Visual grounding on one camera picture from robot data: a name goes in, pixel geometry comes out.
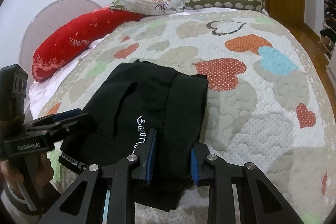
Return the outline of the left hand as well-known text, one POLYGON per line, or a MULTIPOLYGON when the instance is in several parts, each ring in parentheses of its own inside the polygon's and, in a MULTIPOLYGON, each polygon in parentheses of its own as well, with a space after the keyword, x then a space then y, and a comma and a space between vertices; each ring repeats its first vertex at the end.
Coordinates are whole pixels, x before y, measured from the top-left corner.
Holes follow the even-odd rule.
MULTIPOLYGON (((16 168, 11 166, 8 160, 1 161, 1 173, 4 175, 7 184, 15 193, 15 195, 23 199, 21 191, 18 187, 19 183, 24 182, 23 175, 16 168)), ((38 185, 44 186, 50 182, 53 177, 54 170, 51 166, 51 161, 47 157, 47 154, 43 152, 39 155, 39 165, 35 174, 35 181, 38 185)))

